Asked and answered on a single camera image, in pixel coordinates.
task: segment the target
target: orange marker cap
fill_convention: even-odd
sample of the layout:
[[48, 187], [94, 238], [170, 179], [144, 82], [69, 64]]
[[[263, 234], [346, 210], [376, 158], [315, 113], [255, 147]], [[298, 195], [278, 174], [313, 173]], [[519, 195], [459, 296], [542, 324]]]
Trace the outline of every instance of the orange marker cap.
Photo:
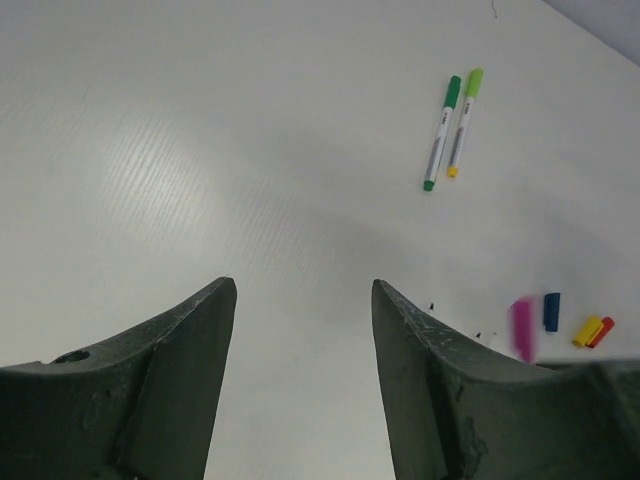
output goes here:
[[611, 329], [615, 326], [616, 322], [613, 321], [611, 317], [605, 317], [602, 319], [602, 330], [598, 332], [593, 340], [587, 344], [589, 348], [595, 348], [602, 340], [607, 333], [611, 331]]

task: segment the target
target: white surface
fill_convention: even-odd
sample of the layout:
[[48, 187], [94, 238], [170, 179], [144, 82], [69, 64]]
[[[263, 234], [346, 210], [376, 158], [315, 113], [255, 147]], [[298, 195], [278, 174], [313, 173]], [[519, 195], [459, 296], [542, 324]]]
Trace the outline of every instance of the white surface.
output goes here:
[[[5, 20], [0, 361], [230, 274], [207, 478], [390, 480], [374, 278], [499, 350], [518, 296], [560, 290], [543, 356], [636, 354], [640, 69], [541, 2], [499, 8], [42, 0]], [[476, 66], [464, 168], [427, 195], [447, 82]], [[595, 313], [618, 326], [574, 350]]]

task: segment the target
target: green marker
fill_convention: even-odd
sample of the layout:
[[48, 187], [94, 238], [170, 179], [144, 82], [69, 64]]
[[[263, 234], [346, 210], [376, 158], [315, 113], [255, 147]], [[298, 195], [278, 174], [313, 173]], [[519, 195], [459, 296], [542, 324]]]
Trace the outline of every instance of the green marker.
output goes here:
[[458, 95], [460, 95], [460, 77], [455, 75], [449, 80], [449, 88], [447, 89], [447, 98], [444, 100], [444, 108], [442, 109], [442, 117], [440, 118], [440, 124], [438, 125], [438, 132], [436, 133], [436, 139], [431, 147], [431, 156], [429, 157], [429, 167], [427, 167], [427, 174], [424, 176], [423, 188], [425, 191], [430, 192], [436, 184], [436, 177], [438, 176], [438, 168], [440, 167], [440, 159], [442, 158], [442, 151], [444, 150], [444, 141], [447, 138], [447, 130], [449, 129], [449, 120], [451, 120], [451, 114], [453, 109], [456, 108], [458, 102]]
[[467, 79], [467, 88], [464, 92], [467, 98], [464, 101], [464, 110], [460, 116], [460, 124], [458, 125], [458, 131], [456, 132], [456, 138], [453, 141], [453, 149], [451, 150], [451, 158], [449, 159], [449, 168], [447, 169], [447, 175], [451, 178], [456, 178], [456, 175], [458, 175], [458, 166], [460, 165], [460, 157], [462, 156], [462, 146], [464, 145], [464, 139], [467, 137], [469, 121], [471, 120], [471, 109], [473, 108], [473, 103], [478, 96], [478, 90], [480, 90], [483, 74], [484, 71], [481, 68], [476, 68], [475, 70], [471, 70], [469, 78]]

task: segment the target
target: yellow marker cap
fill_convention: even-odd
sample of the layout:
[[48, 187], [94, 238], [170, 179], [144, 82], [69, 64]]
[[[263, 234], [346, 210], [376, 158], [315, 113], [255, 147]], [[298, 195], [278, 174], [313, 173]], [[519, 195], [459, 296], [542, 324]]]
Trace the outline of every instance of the yellow marker cap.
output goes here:
[[600, 317], [589, 317], [589, 320], [587, 320], [586, 323], [582, 326], [582, 330], [580, 330], [580, 332], [578, 332], [578, 334], [573, 337], [572, 343], [578, 348], [584, 347], [589, 342], [591, 342], [591, 340], [596, 338], [603, 327], [604, 325], [602, 324], [602, 320], [600, 320]]

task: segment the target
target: marker cap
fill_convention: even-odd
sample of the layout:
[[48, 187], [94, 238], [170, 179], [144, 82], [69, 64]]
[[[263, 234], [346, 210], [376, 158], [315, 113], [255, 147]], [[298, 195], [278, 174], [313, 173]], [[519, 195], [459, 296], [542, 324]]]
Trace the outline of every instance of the marker cap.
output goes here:
[[460, 95], [460, 84], [462, 80], [460, 77], [454, 75], [449, 80], [449, 88], [447, 88], [447, 98], [444, 99], [444, 106], [450, 108], [456, 108], [458, 102], [458, 96]]
[[482, 83], [483, 75], [484, 70], [482, 70], [481, 68], [471, 70], [471, 73], [469, 73], [469, 78], [467, 79], [467, 88], [464, 92], [467, 97], [476, 98], [478, 96], [478, 91], [480, 90], [480, 84]]

